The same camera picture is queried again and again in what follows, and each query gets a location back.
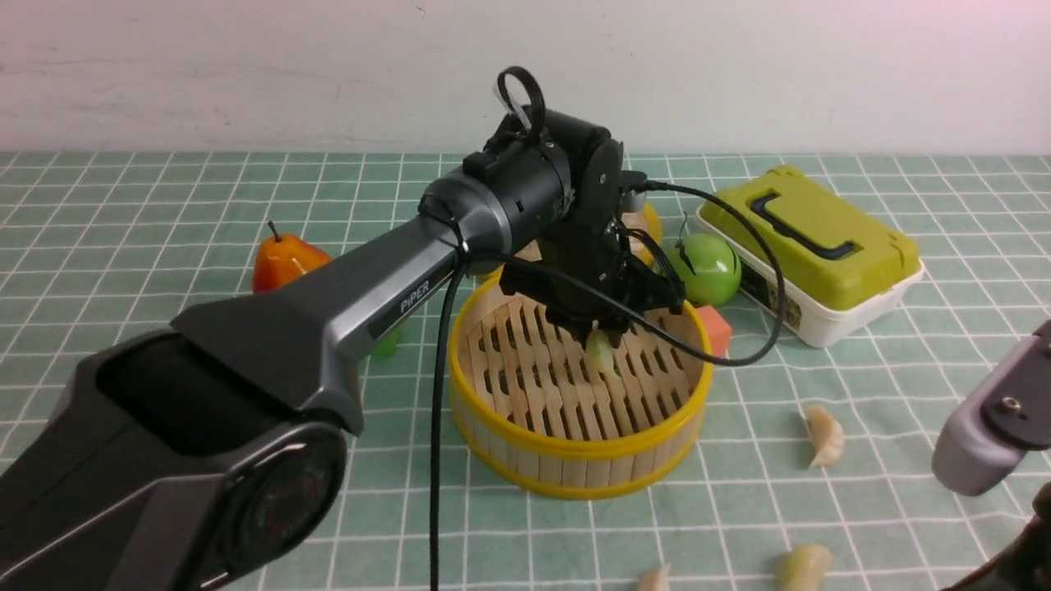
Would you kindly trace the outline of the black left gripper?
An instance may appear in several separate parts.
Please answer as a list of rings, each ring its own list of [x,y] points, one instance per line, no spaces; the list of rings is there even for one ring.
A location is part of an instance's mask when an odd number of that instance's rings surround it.
[[[650,268],[631,251],[631,238],[641,240],[654,256]],[[540,260],[518,259],[504,264],[498,280],[506,295],[526,295],[544,307],[544,321],[570,337],[588,337],[593,329],[623,337],[650,311],[680,314],[686,293],[661,245],[620,218],[600,233],[582,225],[557,223],[534,241]]]

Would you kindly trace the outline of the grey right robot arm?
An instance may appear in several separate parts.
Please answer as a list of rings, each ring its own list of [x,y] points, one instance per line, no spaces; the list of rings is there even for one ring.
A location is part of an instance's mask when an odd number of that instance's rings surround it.
[[[1023,337],[943,424],[931,469],[945,488],[978,497],[1049,449],[1049,322]]]

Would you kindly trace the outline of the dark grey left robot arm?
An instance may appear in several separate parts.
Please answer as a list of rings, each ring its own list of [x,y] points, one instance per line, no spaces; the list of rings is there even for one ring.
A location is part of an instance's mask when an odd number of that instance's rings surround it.
[[[218,590],[303,543],[360,434],[358,363],[439,288],[503,266],[547,321],[612,343],[681,285],[631,254],[645,177],[605,128],[547,109],[520,66],[507,115],[416,217],[272,291],[211,300],[80,360],[2,475],[4,590]]]

